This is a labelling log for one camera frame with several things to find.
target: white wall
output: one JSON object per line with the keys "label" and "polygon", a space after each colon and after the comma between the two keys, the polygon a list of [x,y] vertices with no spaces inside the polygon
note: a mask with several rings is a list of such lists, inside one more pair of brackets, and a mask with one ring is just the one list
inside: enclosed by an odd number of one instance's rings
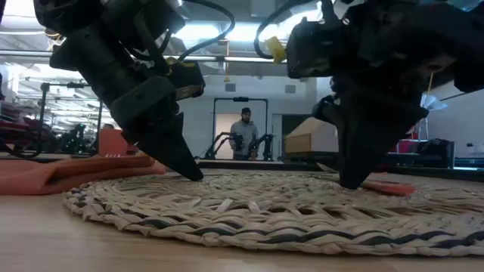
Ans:
{"label": "white wall", "polygon": [[330,87],[330,79],[331,78],[329,77],[316,79],[318,101],[320,101],[323,97],[333,94],[333,91],[331,90],[331,87]]}
{"label": "white wall", "polygon": [[[439,99],[460,93],[453,83],[432,92]],[[455,141],[456,156],[472,156],[467,152],[467,143],[484,144],[484,91],[451,98],[444,103],[448,104],[447,109],[429,115],[430,138]]]}
{"label": "white wall", "polygon": [[[271,98],[281,100],[298,100],[306,96],[306,84],[297,79],[284,76],[229,76],[230,82],[236,85],[236,92],[225,91],[225,76],[205,76],[205,94],[213,97],[251,97]],[[285,85],[295,85],[295,94],[285,94]]]}
{"label": "white wall", "polygon": [[[217,113],[240,113],[243,107],[252,110],[252,120],[259,129],[259,135],[265,133],[265,107],[259,101],[248,103],[233,101],[218,101]],[[276,134],[280,138],[282,131],[281,117],[276,117],[279,122],[273,129],[272,118],[281,114],[308,114],[311,112],[314,103],[309,104],[305,100],[281,100],[277,98],[269,99],[268,105],[268,133]],[[180,102],[180,110],[185,113],[185,123],[183,135],[194,156],[204,155],[204,151],[210,146],[213,139],[213,97],[199,97]],[[275,139],[274,143],[281,143],[281,139]]]}

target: cardboard box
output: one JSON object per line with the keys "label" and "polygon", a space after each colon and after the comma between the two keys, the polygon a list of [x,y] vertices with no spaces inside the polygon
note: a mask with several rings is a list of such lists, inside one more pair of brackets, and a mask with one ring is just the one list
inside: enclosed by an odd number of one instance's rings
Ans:
{"label": "cardboard box", "polygon": [[338,134],[334,125],[316,118],[308,118],[285,137],[285,151],[338,152]]}

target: orange towel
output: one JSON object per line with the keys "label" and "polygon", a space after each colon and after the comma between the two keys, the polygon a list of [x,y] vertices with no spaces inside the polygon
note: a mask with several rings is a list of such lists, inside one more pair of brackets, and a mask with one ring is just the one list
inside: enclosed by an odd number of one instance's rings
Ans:
{"label": "orange towel", "polygon": [[90,181],[165,172],[165,166],[145,155],[65,159],[46,164],[0,160],[0,195],[62,193]]}

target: yellow tag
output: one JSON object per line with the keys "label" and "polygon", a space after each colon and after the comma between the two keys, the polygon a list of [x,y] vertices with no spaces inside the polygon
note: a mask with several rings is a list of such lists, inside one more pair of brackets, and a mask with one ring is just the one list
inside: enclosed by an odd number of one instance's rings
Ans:
{"label": "yellow tag", "polygon": [[274,36],[265,41],[265,43],[267,44],[267,48],[274,58],[274,63],[281,63],[286,60],[286,50],[282,46],[281,42],[279,42],[278,37]]}
{"label": "yellow tag", "polygon": [[175,64],[175,63],[180,63],[181,65],[185,66],[185,67],[195,67],[195,63],[184,63],[184,62],[179,62],[177,59],[175,59],[174,57],[168,57],[166,58],[166,62],[169,64],[169,65],[172,65],[172,64]]}

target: table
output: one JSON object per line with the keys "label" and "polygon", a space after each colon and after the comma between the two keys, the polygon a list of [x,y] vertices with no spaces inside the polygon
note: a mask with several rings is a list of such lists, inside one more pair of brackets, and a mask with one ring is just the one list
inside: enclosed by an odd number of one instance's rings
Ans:
{"label": "table", "polygon": [[333,257],[207,248],[82,222],[62,207],[60,195],[0,196],[2,272],[454,272],[483,265],[478,257]]}

